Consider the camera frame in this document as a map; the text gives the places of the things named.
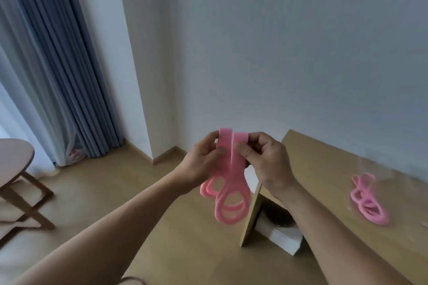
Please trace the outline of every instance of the wooden table leg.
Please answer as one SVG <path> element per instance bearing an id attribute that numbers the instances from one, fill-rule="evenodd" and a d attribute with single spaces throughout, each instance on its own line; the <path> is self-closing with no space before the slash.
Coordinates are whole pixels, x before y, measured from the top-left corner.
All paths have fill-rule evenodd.
<path id="1" fill-rule="evenodd" d="M 44 195 L 53 195 L 53 191 L 51 191 L 49 188 L 39 182 L 36 178 L 31 176 L 28 172 L 23 171 L 21 176 L 28 180 L 31 184 L 36 186 L 38 189 L 40 189 Z"/>
<path id="2" fill-rule="evenodd" d="M 37 211 L 30 204 L 28 204 L 11 187 L 0 188 L 0 197 L 20 209 L 29 218 L 35 219 L 38 223 L 40 223 L 40 228 L 45 228 L 48 230 L 53 230 L 55 228 L 55 225 L 51 221 L 49 221 L 42 214 L 40 214 L 39 211 Z"/>
<path id="3" fill-rule="evenodd" d="M 245 240 L 247 239 L 249 233 L 253 229 L 255 218 L 257 217 L 257 214 L 258 214 L 260 207 L 261 207 L 261 204 L 263 202 L 263 196 L 260 195 L 260 187 L 261 187 L 261 184 L 258 183 L 257 188 L 255 189 L 255 192 L 253 194 L 251 204 L 249 205 L 248 215 L 247 215 L 247 218 L 245 220 L 245 224 L 243 227 L 239 246 L 243 246 L 243 244 L 244 244 Z"/>

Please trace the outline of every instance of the gray curtain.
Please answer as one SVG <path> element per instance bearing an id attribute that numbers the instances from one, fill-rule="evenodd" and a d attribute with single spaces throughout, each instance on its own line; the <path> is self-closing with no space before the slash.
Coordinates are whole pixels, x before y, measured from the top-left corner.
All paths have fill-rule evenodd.
<path id="1" fill-rule="evenodd" d="M 89 157 L 123 144 L 78 0 L 19 0 Z"/>

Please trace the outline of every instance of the right hand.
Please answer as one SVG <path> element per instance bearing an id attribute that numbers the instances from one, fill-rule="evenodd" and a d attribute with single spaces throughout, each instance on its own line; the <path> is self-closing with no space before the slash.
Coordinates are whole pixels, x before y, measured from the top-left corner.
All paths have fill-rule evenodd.
<path id="1" fill-rule="evenodd" d="M 286 146 L 263 132 L 250 133 L 235 149 L 254 167 L 257 178 L 276 198 L 297 184 Z"/>

